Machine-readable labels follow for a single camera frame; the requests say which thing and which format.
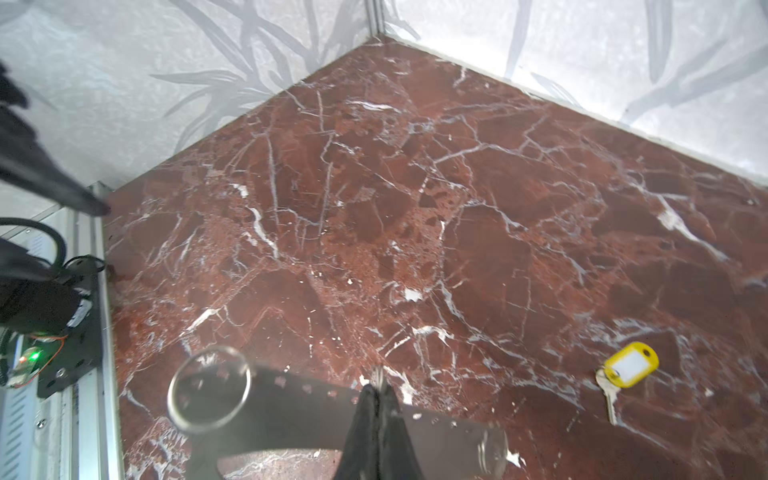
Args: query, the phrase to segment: yellow key tag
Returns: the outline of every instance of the yellow key tag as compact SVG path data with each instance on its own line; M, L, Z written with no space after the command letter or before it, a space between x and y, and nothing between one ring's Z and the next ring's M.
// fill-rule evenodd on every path
M605 376L626 389L659 368L659 357L645 343L632 342L605 362Z

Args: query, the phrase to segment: gray leaf pattern wallpaper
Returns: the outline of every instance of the gray leaf pattern wallpaper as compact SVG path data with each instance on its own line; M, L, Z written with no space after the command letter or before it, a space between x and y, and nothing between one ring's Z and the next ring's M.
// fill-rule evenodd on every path
M385 0L403 35L768 184L767 0Z
M768 184L768 0L376 0L387 35ZM362 44L366 0L0 0L21 112L119 187ZM0 186L0 214L50 203Z
M113 188L369 36L364 0L0 0L19 113L73 177ZM50 206L0 185L0 215Z

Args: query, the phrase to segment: marble floor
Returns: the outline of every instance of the marble floor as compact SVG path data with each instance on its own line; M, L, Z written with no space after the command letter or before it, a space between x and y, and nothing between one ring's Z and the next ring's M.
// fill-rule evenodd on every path
M374 40L109 201L129 479L184 477L165 392L212 344L346 386L383 363L500 422L505 478L768 471L768 193L715 167ZM594 370L633 340L660 368L611 426Z

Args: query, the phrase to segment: metal key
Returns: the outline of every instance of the metal key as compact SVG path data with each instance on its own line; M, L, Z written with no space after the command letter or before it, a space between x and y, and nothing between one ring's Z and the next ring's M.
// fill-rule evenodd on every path
M605 399L608 404L608 421L611 425L616 425L616 408L614 403L616 402L616 396L621 390L621 387L617 387L605 376L605 370L598 369L594 374L594 379L598 381L598 386L605 394Z

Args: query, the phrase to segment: metal vent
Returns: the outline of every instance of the metal vent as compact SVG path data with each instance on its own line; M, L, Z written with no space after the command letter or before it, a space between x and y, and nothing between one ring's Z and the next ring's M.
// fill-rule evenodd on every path
M0 422L0 480L27 480L28 456L35 434L37 381L24 388L5 390Z

